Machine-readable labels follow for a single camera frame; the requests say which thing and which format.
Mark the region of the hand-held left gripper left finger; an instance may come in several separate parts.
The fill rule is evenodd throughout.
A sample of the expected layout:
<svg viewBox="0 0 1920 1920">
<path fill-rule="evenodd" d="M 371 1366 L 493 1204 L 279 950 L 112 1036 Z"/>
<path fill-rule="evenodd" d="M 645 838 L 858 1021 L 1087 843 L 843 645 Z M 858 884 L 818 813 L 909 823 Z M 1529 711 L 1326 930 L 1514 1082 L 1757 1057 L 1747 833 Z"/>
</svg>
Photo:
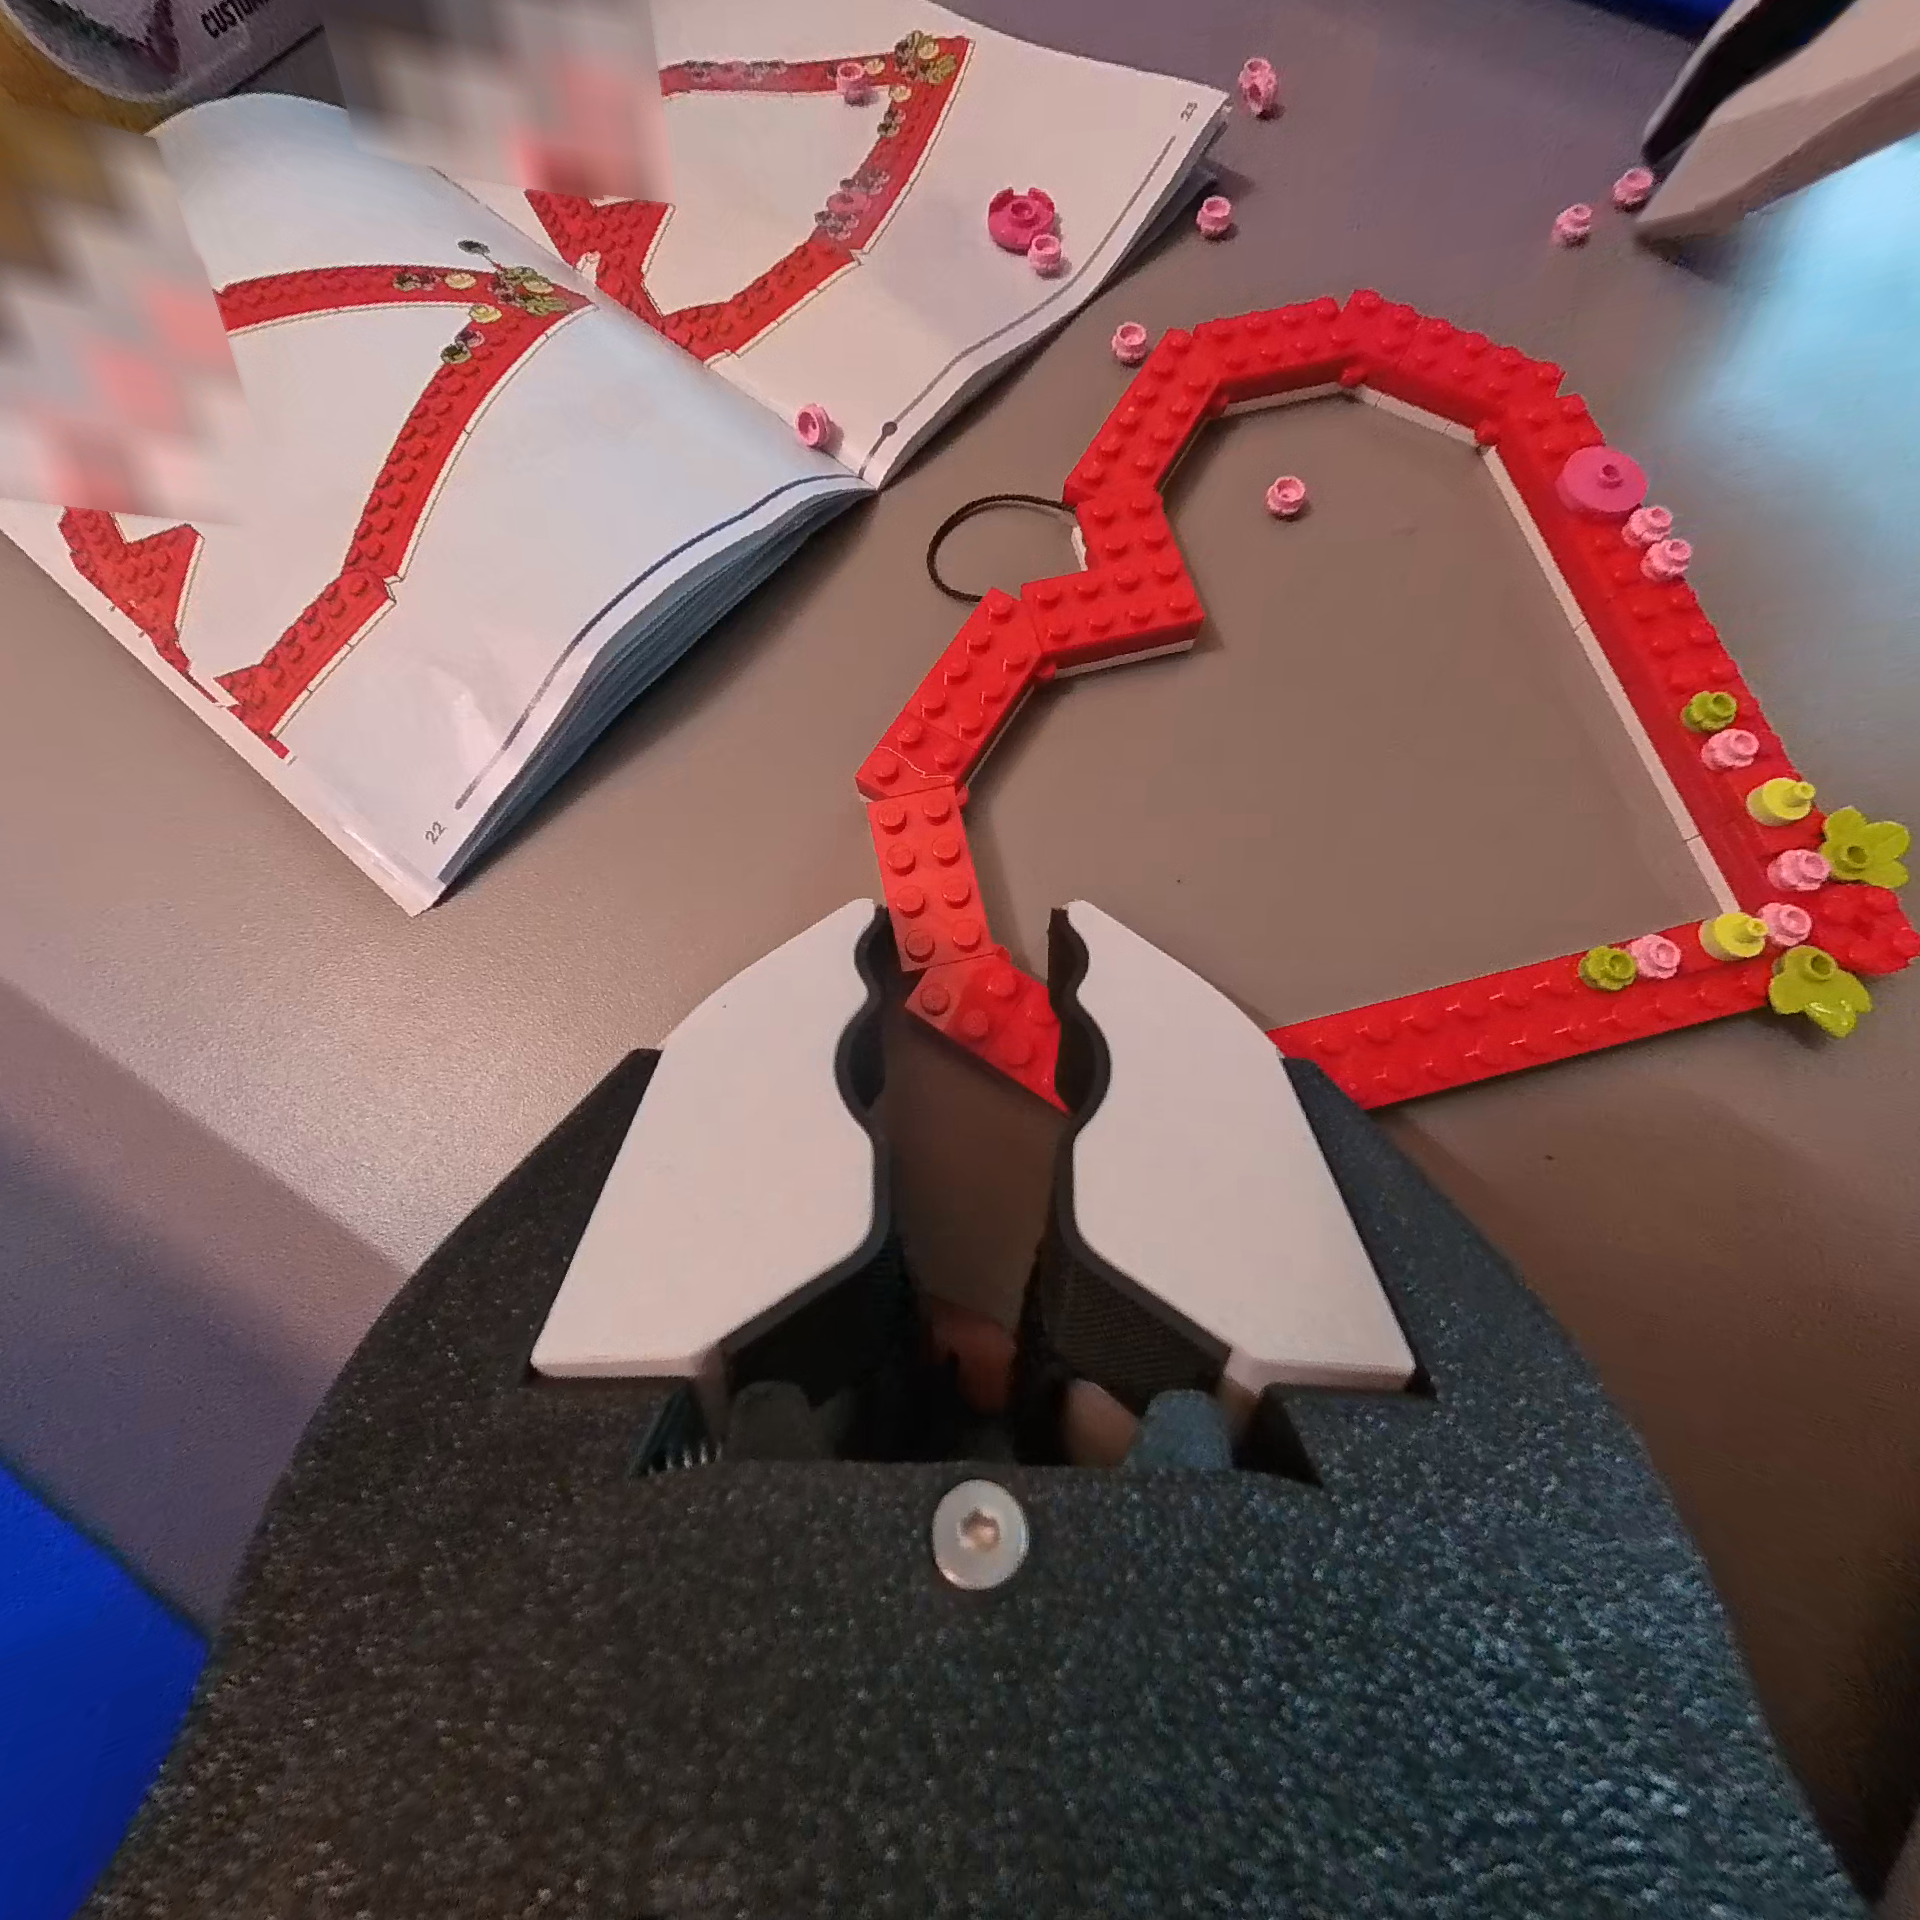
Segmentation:
<svg viewBox="0 0 1920 1920">
<path fill-rule="evenodd" d="M 848 1067 L 879 1016 L 879 930 L 879 904 L 848 899 L 670 1031 L 533 1341 L 538 1377 L 721 1382 L 879 1255 L 874 1092 Z"/>
</svg>

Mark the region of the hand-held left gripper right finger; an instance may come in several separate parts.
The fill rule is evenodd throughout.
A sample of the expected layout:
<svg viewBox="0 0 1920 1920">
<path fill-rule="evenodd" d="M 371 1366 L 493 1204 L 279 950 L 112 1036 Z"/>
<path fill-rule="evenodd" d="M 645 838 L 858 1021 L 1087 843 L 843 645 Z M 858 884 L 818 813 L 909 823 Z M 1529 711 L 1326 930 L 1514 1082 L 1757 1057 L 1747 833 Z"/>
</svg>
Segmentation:
<svg viewBox="0 0 1920 1920">
<path fill-rule="evenodd" d="M 1417 1356 L 1260 1021 L 1087 899 L 1051 914 L 1051 985 L 1067 1371 L 1112 1397 L 1402 1392 Z"/>
</svg>

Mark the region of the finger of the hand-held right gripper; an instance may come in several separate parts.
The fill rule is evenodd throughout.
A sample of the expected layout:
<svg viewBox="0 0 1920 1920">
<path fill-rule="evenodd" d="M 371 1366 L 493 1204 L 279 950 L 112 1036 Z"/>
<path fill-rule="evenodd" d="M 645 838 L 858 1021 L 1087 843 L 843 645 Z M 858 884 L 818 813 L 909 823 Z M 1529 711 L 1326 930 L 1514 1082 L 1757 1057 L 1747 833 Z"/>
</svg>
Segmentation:
<svg viewBox="0 0 1920 1920">
<path fill-rule="evenodd" d="M 1646 239 L 1702 239 L 1920 132 L 1920 36 L 1823 30 L 1732 91 L 1641 208 Z"/>
<path fill-rule="evenodd" d="M 1646 163 L 1879 152 L 1879 5 L 1727 5 L 1641 132 Z"/>
</svg>

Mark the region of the red brick heart frame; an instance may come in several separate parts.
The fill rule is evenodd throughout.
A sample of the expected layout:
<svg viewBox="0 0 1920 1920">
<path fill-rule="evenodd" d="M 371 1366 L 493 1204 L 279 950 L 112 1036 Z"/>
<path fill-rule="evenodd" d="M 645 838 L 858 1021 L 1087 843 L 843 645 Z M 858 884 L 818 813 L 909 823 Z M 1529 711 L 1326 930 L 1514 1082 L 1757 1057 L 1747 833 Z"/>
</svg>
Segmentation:
<svg viewBox="0 0 1920 1920">
<path fill-rule="evenodd" d="M 970 772 L 1031 691 L 1128 660 L 1183 655 L 1199 640 L 1204 599 L 1168 523 L 1163 483 L 1209 422 L 1321 396 L 1356 396 L 1473 447 L 1666 818 L 1681 828 L 1712 914 L 1757 914 L 1768 899 L 1793 899 L 1813 914 L 1808 945 L 1829 950 L 1864 985 L 1915 965 L 1915 919 L 1900 889 L 1829 879 L 1818 894 L 1778 894 L 1768 884 L 1768 858 L 1818 848 L 1823 813 L 1834 808 L 1813 803 L 1793 828 L 1747 818 L 1747 787 L 1768 777 L 1803 782 L 1803 772 L 1691 584 L 1641 579 L 1641 549 L 1620 538 L 1620 523 L 1580 518 L 1554 498 L 1559 462 L 1575 447 L 1605 442 L 1585 396 L 1564 391 L 1564 371 L 1356 290 L 1351 300 L 1280 305 L 1158 335 L 1057 498 L 1077 523 L 1082 569 L 1021 584 L 1016 594 L 990 589 L 863 757 L 858 797 L 914 1021 L 1046 1107 L 1062 1107 L 1051 990 L 996 945 L 980 904 L 965 838 Z M 1702 737 L 1681 726 L 1681 706 L 1697 691 L 1732 691 L 1742 701 L 1737 726 L 1763 742 L 1752 767 L 1702 767 Z M 1580 950 L 1473 980 L 1448 960 L 1422 960 L 1412 996 L 1351 1001 L 1275 1026 L 1270 1041 L 1316 1062 L 1377 1112 L 1768 1011 L 1768 975 L 1783 950 L 1722 965 L 1697 945 L 1697 924 L 1615 940 L 1625 950 L 1641 935 L 1671 935 L 1686 950 L 1671 980 L 1590 990 L 1575 975 Z"/>
</svg>

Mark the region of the grey desk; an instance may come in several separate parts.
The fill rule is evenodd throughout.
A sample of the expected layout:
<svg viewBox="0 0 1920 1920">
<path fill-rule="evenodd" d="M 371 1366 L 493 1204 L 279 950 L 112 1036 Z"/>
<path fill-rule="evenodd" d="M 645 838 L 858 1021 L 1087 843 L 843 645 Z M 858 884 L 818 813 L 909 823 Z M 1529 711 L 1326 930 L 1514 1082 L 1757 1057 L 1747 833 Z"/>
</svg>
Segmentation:
<svg viewBox="0 0 1920 1920">
<path fill-rule="evenodd" d="M 980 5 L 1234 81 L 1239 234 L 1168 229 L 823 528 L 406 919 L 5 549 L 5 1468 L 213 1620 L 310 1407 L 432 1244 L 630 1051 L 874 889 L 853 767 L 960 610 L 930 528 L 1057 493 L 1117 320 L 1382 290 L 1570 371 L 1823 803 L 1915 828 L 1915 142 L 1712 244 L 1605 198 L 1681 46 L 1590 5 Z M 1295 523 L 1265 513 L 1310 483 Z M 1686 909 L 1473 452 L 1377 406 L 1209 432 L 1194 655 L 1036 696 L 970 797 L 990 935 L 1107 914 L 1260 1021 Z M 1915 970 L 1849 1041 L 1717 1021 L 1397 1107 L 1646 1432 L 1818 1823 L 1915 1808 Z"/>
</svg>

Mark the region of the instruction booklet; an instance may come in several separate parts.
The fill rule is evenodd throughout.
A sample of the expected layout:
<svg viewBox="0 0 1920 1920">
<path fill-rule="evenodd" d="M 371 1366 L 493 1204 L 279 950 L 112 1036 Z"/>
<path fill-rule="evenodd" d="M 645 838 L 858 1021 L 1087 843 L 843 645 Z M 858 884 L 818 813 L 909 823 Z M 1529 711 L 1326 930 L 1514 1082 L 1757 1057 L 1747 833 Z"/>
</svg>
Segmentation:
<svg viewBox="0 0 1920 1920">
<path fill-rule="evenodd" d="M 239 91 L 157 127 L 259 457 L 234 523 L 5 538 L 401 909 L 1204 178 L 1229 97 L 945 5 L 660 5 L 676 198 L 549 198 Z M 848 107 L 833 66 L 863 61 Z M 1041 188 L 1067 269 L 1001 254 Z M 797 442 L 823 401 L 838 447 Z"/>
</svg>

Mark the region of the blue plastic bin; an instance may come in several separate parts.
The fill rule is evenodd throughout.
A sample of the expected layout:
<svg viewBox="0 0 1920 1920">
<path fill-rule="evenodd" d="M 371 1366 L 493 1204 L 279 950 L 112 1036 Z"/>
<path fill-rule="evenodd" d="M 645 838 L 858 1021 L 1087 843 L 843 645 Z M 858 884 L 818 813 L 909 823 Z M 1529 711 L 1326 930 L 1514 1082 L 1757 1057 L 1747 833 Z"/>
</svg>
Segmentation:
<svg viewBox="0 0 1920 1920">
<path fill-rule="evenodd" d="M 0 1473 L 0 1915 L 66 1920 L 127 1839 L 203 1636 Z"/>
</svg>

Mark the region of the white product box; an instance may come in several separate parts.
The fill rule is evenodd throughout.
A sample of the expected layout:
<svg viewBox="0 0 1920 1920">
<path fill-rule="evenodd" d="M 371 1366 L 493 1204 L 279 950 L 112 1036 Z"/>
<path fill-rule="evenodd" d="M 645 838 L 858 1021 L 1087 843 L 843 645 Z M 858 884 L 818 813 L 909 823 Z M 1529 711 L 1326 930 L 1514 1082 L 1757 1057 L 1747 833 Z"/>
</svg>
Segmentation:
<svg viewBox="0 0 1920 1920">
<path fill-rule="evenodd" d="M 5 0 L 20 36 L 122 102 L 203 102 L 320 30 L 315 0 Z"/>
</svg>

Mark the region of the yellow carton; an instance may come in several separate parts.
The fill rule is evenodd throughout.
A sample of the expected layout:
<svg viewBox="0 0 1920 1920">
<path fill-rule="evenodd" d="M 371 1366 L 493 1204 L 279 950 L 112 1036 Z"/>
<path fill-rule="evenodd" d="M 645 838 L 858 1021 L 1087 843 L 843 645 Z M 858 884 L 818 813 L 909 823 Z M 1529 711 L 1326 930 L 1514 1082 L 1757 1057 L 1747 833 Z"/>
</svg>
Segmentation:
<svg viewBox="0 0 1920 1920">
<path fill-rule="evenodd" d="M 0 97 L 10 107 L 36 107 L 51 117 L 76 117 L 97 127 L 122 127 L 122 132 L 152 132 L 157 112 L 142 102 L 107 97 L 61 61 L 51 61 L 10 15 L 0 15 Z"/>
</svg>

